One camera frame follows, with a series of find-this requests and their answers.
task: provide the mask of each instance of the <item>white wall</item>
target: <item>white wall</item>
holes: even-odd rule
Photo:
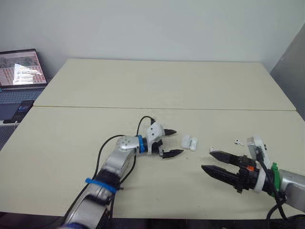
[[[0,0],[0,50],[66,58],[259,61],[271,70],[305,21],[304,0]]]

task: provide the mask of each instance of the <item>laptop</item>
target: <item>laptop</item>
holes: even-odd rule
[[[0,120],[47,86],[35,49],[0,52]]]

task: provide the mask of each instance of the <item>smartphone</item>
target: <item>smartphone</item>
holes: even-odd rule
[[[18,107],[17,111],[15,112],[14,116],[10,120],[4,120],[3,123],[20,123],[28,111],[32,108],[34,100],[24,100]]]

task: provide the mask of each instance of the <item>desk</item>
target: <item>desk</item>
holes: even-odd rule
[[[240,195],[200,168],[216,164],[236,172],[209,156],[212,146],[250,156],[247,147],[234,144],[236,138],[245,143],[259,134],[279,168],[305,174],[304,121],[293,111],[33,107],[0,154],[0,211],[64,215],[92,176],[103,142],[116,134],[134,135],[143,115],[177,130],[165,138],[165,149],[180,148],[184,134],[197,137],[198,148],[166,160],[138,157],[117,193],[114,217],[264,219],[275,204],[272,197],[252,191]],[[144,122],[141,133],[148,126]],[[114,144],[105,147],[102,161]],[[300,213],[284,209],[287,215]]]
[[[290,110],[260,63],[68,59],[34,106]]]

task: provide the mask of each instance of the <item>black cable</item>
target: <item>black cable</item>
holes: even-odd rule
[[[122,184],[124,182],[124,180],[127,179],[127,177],[130,175],[130,173],[132,173],[134,166],[135,166],[135,162],[137,160],[137,155],[133,156],[133,164],[132,164],[132,168],[129,170],[129,172],[126,174],[126,176],[124,176],[124,178],[120,181],[120,184]]]
[[[285,202],[286,202],[286,199],[283,199],[280,204],[283,205]],[[270,218],[271,218],[272,214],[275,212],[275,210],[277,210],[277,208],[278,207],[276,204],[270,209],[270,211],[267,214],[266,221],[267,221],[268,228],[270,228]]]
[[[273,206],[270,209],[270,211],[268,212],[267,217],[266,217],[268,227],[270,228],[270,217],[276,209],[279,210],[282,218],[285,219],[285,220],[294,220],[294,219],[298,219],[298,218],[305,218],[305,215],[303,215],[303,214],[291,216],[291,217],[288,217],[288,218],[286,217],[286,215],[284,213],[284,210],[282,208],[282,205],[286,202],[286,198],[284,198],[282,200],[280,199],[278,191],[276,190],[275,184],[274,184],[274,182],[273,182],[273,180],[272,180],[272,178],[271,178],[271,176],[268,172],[268,169],[267,169],[266,165],[264,164],[263,155],[262,155],[262,152],[261,152],[260,149],[257,150],[256,159],[266,173],[267,179],[269,181],[269,185],[270,185],[270,187],[271,187],[271,189],[274,193],[274,197],[275,197],[275,201],[276,201],[276,205]]]
[[[282,205],[281,205],[280,196],[278,195],[278,192],[276,190],[275,184],[274,184],[274,182],[273,182],[273,180],[272,180],[272,178],[271,178],[271,176],[270,176],[270,174],[268,172],[268,169],[267,169],[266,165],[263,162],[263,159],[262,158],[257,158],[257,161],[261,164],[263,170],[266,173],[267,179],[269,181],[269,185],[270,185],[270,187],[271,187],[271,189],[272,189],[272,191],[274,193],[274,197],[275,197],[275,201],[276,201],[276,204],[277,204],[277,208],[280,211],[280,214],[281,214],[282,218],[287,220],[287,217],[286,217],[286,215],[284,213],[284,210],[282,208]]]
[[[112,214],[113,214],[113,205],[114,205],[114,198],[115,198],[115,194],[112,196],[111,198],[111,205],[110,205],[110,216],[109,216],[109,222],[111,224],[111,228],[113,227],[113,221],[112,221]]]
[[[116,137],[122,137],[124,135],[115,135],[115,136],[112,136],[110,138],[107,139],[107,141],[104,142],[104,144],[101,146],[100,150],[99,150],[99,154],[97,156],[97,162],[96,162],[96,168],[95,168],[95,172],[93,174],[93,177],[92,177],[92,180],[95,179],[96,175],[97,175],[97,172],[99,170],[99,164],[100,164],[100,158],[101,158],[101,154],[102,154],[102,150],[103,148],[105,147],[105,145],[112,139],[116,138]],[[76,199],[73,201],[73,203],[70,205],[69,209],[67,210],[65,216],[63,217],[62,219],[62,223],[64,223],[68,217],[68,214],[69,212],[71,211],[71,209],[73,208],[73,206],[75,205],[76,201],[80,198],[80,196],[82,195],[82,193],[85,191],[85,189],[87,188],[89,184],[87,184],[81,191],[80,193],[78,194],[78,196],[76,197]]]
[[[97,172],[99,171],[99,164],[100,164],[100,158],[101,158],[101,154],[102,154],[102,150],[103,148],[105,147],[105,145],[112,139],[116,138],[116,137],[122,137],[122,136],[125,136],[125,135],[115,135],[115,136],[112,136],[110,138],[107,139],[107,141],[104,142],[104,144],[101,146],[100,150],[99,150],[99,155],[97,156],[97,162],[96,162],[96,168],[95,168],[95,172],[93,174],[93,177],[92,177],[92,180],[95,179],[96,175],[97,175]]]
[[[58,219],[60,218],[60,216],[58,216],[55,220],[53,220],[52,222],[48,223],[48,224],[45,224],[43,226],[39,226],[37,228],[31,228],[31,229],[42,229],[42,228],[45,228],[53,223],[55,223]],[[15,229],[15,228],[10,228],[10,227],[7,227],[7,226],[3,226],[3,225],[0,225],[0,227],[2,228],[5,228],[5,229]]]
[[[137,128],[137,134],[136,134],[136,135],[139,134],[139,129],[140,129],[141,122],[142,122],[143,119],[145,119],[145,118],[150,118],[150,119],[151,119],[151,122],[152,122],[152,121],[155,121],[152,117],[150,117],[150,116],[148,116],[148,115],[143,116],[143,117],[140,119],[140,121],[139,121],[138,128]]]
[[[136,135],[139,134],[139,129],[140,129],[141,122],[142,122],[142,120],[145,119],[145,118],[150,118],[150,119],[151,119],[151,123],[155,121],[155,120],[154,120],[152,117],[150,117],[150,116],[147,116],[147,115],[143,116],[143,117],[140,119],[140,121],[139,121],[138,128],[137,128],[137,134],[136,134]],[[112,139],[114,139],[114,138],[116,138],[116,137],[122,137],[122,136],[124,136],[124,135],[115,135],[115,136],[112,136],[112,137],[108,138],[108,139],[104,142],[104,144],[101,146],[101,148],[100,148],[100,150],[99,150],[98,157],[97,157],[96,168],[95,168],[95,172],[94,172],[94,174],[93,174],[92,180],[95,179],[95,177],[96,177],[96,175],[97,175],[97,173],[98,173],[98,171],[99,171],[100,158],[101,158],[102,150],[103,150],[103,148],[105,147],[105,145],[106,145],[110,140],[112,140]],[[129,172],[126,174],[126,176],[120,181],[120,184],[123,183],[124,180],[126,180],[126,178],[127,178],[127,177],[130,175],[130,173],[133,171],[133,169],[134,169],[134,167],[135,167],[135,163],[136,163],[136,155],[134,155],[133,164],[132,164],[132,167],[131,167],[130,171],[129,171]],[[69,207],[68,211],[66,212],[66,214],[65,214],[65,216],[64,216],[64,218],[63,218],[63,221],[62,221],[63,223],[66,221],[69,212],[71,211],[71,209],[72,209],[73,206],[75,205],[76,201],[79,199],[79,197],[80,197],[81,194],[84,192],[84,190],[86,189],[87,186],[88,186],[88,184],[82,189],[82,191],[78,194],[77,198],[74,200],[74,202],[73,202],[73,203],[71,204],[71,206]],[[114,194],[113,197],[112,197],[111,206],[110,206],[110,223],[111,223],[111,221],[112,221],[112,212],[113,212],[113,205],[114,205],[114,196],[115,196],[115,194]]]
[[[145,118],[150,118],[151,123],[155,121],[152,117],[150,117],[150,116],[148,116],[148,115],[143,116],[143,117],[140,119],[140,121],[139,121],[136,136],[139,134],[139,129],[140,129],[141,122],[142,122],[143,119],[145,119]],[[135,163],[136,163],[136,160],[137,160],[137,155],[135,154],[134,157],[133,157],[132,168],[129,170],[129,172],[126,174],[126,176],[120,181],[120,184],[122,184],[122,183],[124,182],[124,180],[126,180],[126,178],[130,175],[130,173],[132,173],[132,171],[133,171],[133,169],[134,169],[134,166],[135,166]]]

